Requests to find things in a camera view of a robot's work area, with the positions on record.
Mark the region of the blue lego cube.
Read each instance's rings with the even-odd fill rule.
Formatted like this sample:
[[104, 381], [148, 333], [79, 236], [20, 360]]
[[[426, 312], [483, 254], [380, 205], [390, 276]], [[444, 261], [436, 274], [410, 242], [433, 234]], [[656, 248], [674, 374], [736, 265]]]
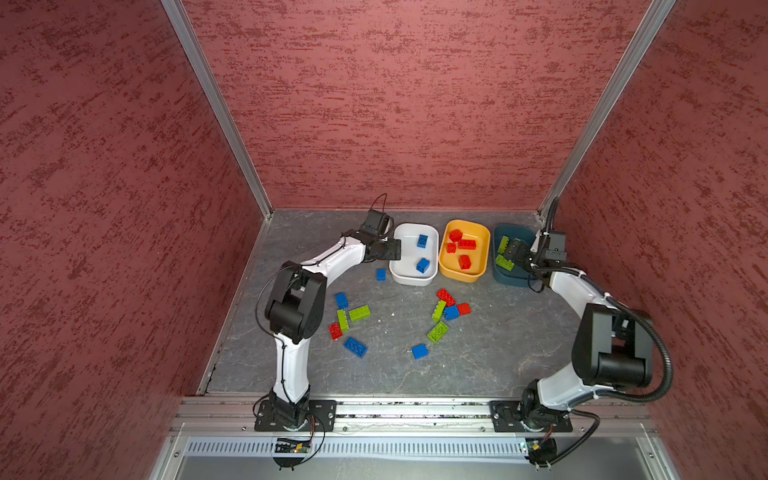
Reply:
[[421, 258], [421, 259], [420, 259], [420, 260], [417, 262], [417, 265], [416, 265], [416, 270], [417, 270], [419, 273], [425, 273], [425, 272], [428, 270], [429, 266], [430, 266], [430, 261], [429, 261], [429, 260], [427, 260], [426, 258]]

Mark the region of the red lego plate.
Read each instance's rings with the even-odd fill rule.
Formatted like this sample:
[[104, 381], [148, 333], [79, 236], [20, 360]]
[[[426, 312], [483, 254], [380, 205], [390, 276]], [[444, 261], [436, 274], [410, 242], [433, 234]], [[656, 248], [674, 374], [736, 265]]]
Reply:
[[475, 250], [477, 248], [477, 243], [475, 240], [468, 239], [468, 240], [460, 240], [457, 244], [457, 248], [459, 250]]

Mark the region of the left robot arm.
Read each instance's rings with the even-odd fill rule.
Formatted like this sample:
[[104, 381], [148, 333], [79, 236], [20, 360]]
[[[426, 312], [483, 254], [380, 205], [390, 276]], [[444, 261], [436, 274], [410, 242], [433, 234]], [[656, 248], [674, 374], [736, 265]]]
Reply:
[[401, 254], [401, 242], [391, 236], [348, 231], [315, 257], [281, 266], [264, 318], [276, 346], [276, 379], [269, 403], [284, 425], [298, 428], [309, 414], [309, 347], [322, 323], [327, 287], [359, 264], [399, 260]]

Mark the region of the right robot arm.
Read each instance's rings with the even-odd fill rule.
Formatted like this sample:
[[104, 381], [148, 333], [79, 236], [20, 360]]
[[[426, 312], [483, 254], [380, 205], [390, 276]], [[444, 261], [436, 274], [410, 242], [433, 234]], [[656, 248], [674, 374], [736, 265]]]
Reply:
[[541, 231], [533, 245], [504, 236], [495, 263], [523, 270], [566, 300], [581, 316], [570, 362], [524, 390], [515, 419], [529, 431], [554, 426], [574, 407], [612, 397], [652, 402], [672, 386], [669, 351], [650, 318], [601, 288], [585, 271], [566, 261], [565, 237]]

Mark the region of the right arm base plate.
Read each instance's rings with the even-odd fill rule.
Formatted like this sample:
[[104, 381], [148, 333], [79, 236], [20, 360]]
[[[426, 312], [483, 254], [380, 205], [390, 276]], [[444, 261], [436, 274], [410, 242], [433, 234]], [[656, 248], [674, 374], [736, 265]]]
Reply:
[[546, 434], [573, 431], [566, 411], [536, 405], [525, 407], [519, 400], [494, 400], [488, 406], [496, 433]]

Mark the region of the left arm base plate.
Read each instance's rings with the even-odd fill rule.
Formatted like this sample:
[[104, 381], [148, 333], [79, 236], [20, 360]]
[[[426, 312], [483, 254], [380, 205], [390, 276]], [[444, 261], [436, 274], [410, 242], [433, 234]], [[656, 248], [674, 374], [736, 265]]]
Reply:
[[267, 399], [255, 410], [256, 432], [323, 433], [334, 429], [338, 403], [334, 400], [308, 400], [290, 406], [280, 399]]

